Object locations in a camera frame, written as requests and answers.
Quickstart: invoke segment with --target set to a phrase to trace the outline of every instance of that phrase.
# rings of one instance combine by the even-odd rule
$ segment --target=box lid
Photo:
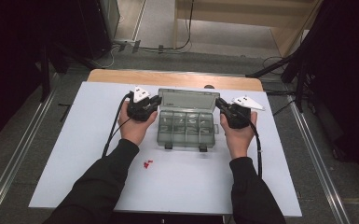
[[[219,92],[159,89],[161,110],[213,113]]]

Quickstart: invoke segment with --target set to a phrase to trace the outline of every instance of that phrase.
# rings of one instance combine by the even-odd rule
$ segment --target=black cable
[[[241,115],[243,118],[247,119],[248,122],[249,122],[249,125],[251,126],[252,128],[252,131],[254,132],[255,134],[255,141],[256,141],[256,144],[257,144],[257,174],[260,178],[262,178],[262,175],[263,175],[263,165],[262,165],[262,160],[261,160],[261,144],[260,144],[260,138],[258,137],[258,132],[257,132],[257,128],[255,127],[255,125],[252,123],[252,121],[243,115],[243,113],[237,111],[239,115]]]
[[[295,100],[290,101],[287,105],[285,105],[284,107],[282,107],[281,109],[277,110],[275,113],[272,114],[272,116],[275,116],[279,113],[281,113],[285,108],[287,108],[288,106],[290,106],[290,104],[292,104]]]
[[[282,59],[282,57],[275,57],[275,56],[273,56],[273,57],[268,57],[268,58],[266,58],[264,61],[263,61],[263,68],[266,68],[266,61],[268,60],[268,59],[273,59],[273,58],[277,58],[277,59]],[[283,68],[283,66],[284,65],[286,65],[286,63],[282,63],[282,66],[281,66],[281,68],[284,70],[284,68]],[[270,73],[271,74],[273,74],[273,75],[282,75],[283,74],[283,72],[282,73],[274,73],[274,72],[272,72],[272,71],[270,71]]]
[[[295,91],[266,91],[267,96],[296,95]]]
[[[192,18],[193,18],[193,8],[194,8],[194,0],[191,1],[191,9],[190,9],[190,19],[188,20],[188,39],[187,39],[187,42],[185,43],[185,45],[179,47],[179,48],[162,48],[162,49],[156,49],[156,48],[143,48],[143,47],[139,47],[139,49],[152,49],[152,50],[167,50],[167,49],[170,49],[170,50],[178,50],[178,49],[183,49],[187,44],[188,42],[190,42],[190,37],[191,37],[191,21],[192,21]]]
[[[113,136],[115,136],[115,133],[117,132],[117,130],[120,129],[120,127],[122,126],[122,125],[120,125],[120,127],[118,127],[118,129],[115,131],[115,127],[116,127],[118,115],[120,114],[121,107],[123,106],[124,101],[125,101],[128,97],[130,97],[130,96],[131,96],[131,93],[126,94],[126,95],[123,97],[123,99],[121,100],[120,105],[118,106],[117,113],[116,113],[116,117],[115,117],[115,121],[113,122],[112,130],[110,131],[109,137],[108,137],[107,142],[106,142],[106,144],[105,144],[105,146],[104,146],[104,152],[103,152],[102,157],[105,157],[105,156],[106,156],[107,149],[109,148],[110,141],[112,141]]]

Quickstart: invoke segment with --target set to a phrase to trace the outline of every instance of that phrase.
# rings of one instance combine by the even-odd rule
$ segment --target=black sleeve
[[[106,223],[116,206],[139,147],[121,139],[113,152],[97,160],[74,184],[51,216],[51,223]]]
[[[229,165],[234,177],[231,201],[235,222],[285,223],[269,187],[256,174],[252,159],[240,157],[232,160]]]

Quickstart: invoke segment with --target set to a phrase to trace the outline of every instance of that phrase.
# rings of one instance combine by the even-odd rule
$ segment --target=person's right hand
[[[256,125],[257,113],[251,113],[251,122]],[[226,141],[228,144],[229,153],[231,158],[234,160],[239,157],[248,156],[248,147],[251,144],[254,132],[249,125],[242,129],[231,129],[228,127],[228,121],[224,114],[220,114],[220,124],[225,131]]]

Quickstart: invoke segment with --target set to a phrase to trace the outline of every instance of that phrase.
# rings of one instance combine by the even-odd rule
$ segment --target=cable
[[[252,121],[243,115],[243,113],[241,113],[240,111],[237,111],[239,115],[241,115],[243,118],[247,119],[249,121],[249,125],[252,128],[252,131],[255,134],[255,141],[257,144],[257,174],[260,178],[262,178],[263,175],[263,164],[262,164],[262,160],[261,160],[261,144],[260,144],[260,138],[258,137],[258,132],[257,132],[257,128],[255,127],[255,125],[252,123]]]
[[[118,23],[122,23],[124,21],[124,17],[120,15],[120,18],[118,19]]]
[[[112,62],[109,65],[101,65],[93,60],[91,62],[97,64],[98,66],[100,66],[102,68],[108,68],[108,67],[112,66],[113,63],[115,62],[115,58],[113,57],[113,50],[116,48],[118,48],[118,46],[114,46],[114,47],[112,47],[112,49],[110,49],[110,56],[112,57]]]
[[[185,25],[186,25],[186,29],[187,29],[187,33],[188,33],[188,39],[187,42],[179,47],[179,48],[162,48],[162,49],[156,49],[156,48],[144,48],[144,47],[139,47],[139,49],[144,50],[144,51],[148,51],[148,52],[154,52],[154,53],[168,53],[168,54],[180,54],[180,53],[186,53],[188,52],[192,47],[193,47],[193,43],[191,43],[191,22],[192,22],[192,18],[193,18],[193,8],[194,8],[194,0],[191,1],[191,9],[190,9],[190,18],[189,18],[189,22],[188,22],[188,27],[187,27],[187,19],[185,20]],[[190,48],[185,50],[185,51],[178,51],[179,49],[183,49],[185,46],[187,46],[187,44],[190,43]]]
[[[277,57],[277,56],[268,57],[262,63],[263,68],[266,68],[266,65],[265,65],[266,61],[269,60],[269,59],[273,59],[273,58],[282,59],[282,57]],[[278,63],[278,64],[281,64],[282,65],[281,68],[284,70],[283,66],[286,65],[286,63]],[[282,75],[283,74],[283,72],[282,73],[274,73],[272,71],[270,73],[273,74],[273,75]]]
[[[281,109],[277,110],[275,113],[272,114],[272,116],[275,116],[279,113],[281,113],[285,108],[287,108],[288,106],[290,106],[290,104],[292,104],[295,100],[290,101],[286,106],[282,107]]]
[[[113,122],[112,130],[110,131],[109,137],[108,137],[107,142],[106,142],[106,144],[105,144],[105,146],[104,146],[104,152],[103,152],[102,158],[106,156],[107,149],[109,148],[109,144],[110,144],[110,141],[112,141],[113,136],[115,136],[116,132],[120,129],[121,126],[123,126],[123,124],[125,124],[127,121],[130,120],[130,119],[126,120],[126,121],[125,121],[124,123],[122,123],[122,124],[117,128],[117,130],[115,131],[115,127],[116,127],[118,115],[120,114],[121,107],[123,106],[124,101],[125,101],[128,97],[130,97],[130,95],[131,95],[130,93],[126,94],[126,95],[123,97],[123,99],[121,100],[120,105],[118,106],[117,113],[116,113],[116,117],[115,117],[115,121]]]
[[[267,96],[279,96],[279,95],[295,95],[295,91],[268,91],[265,90]]]

